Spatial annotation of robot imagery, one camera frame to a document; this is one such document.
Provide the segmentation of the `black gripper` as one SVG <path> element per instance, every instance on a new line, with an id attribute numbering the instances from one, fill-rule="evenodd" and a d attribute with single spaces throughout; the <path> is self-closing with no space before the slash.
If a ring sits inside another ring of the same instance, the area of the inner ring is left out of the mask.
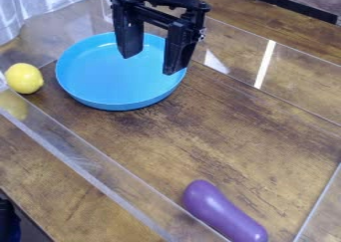
<path id="1" fill-rule="evenodd" d="M 183 8 L 175 17 L 155 10 Z M 144 23 L 168 29 L 163 73 L 172 75 L 187 67 L 195 45 L 205 38 L 203 19 L 210 6 L 201 0 L 114 0 L 114 27 L 119 51 L 128 59 L 143 50 Z"/>

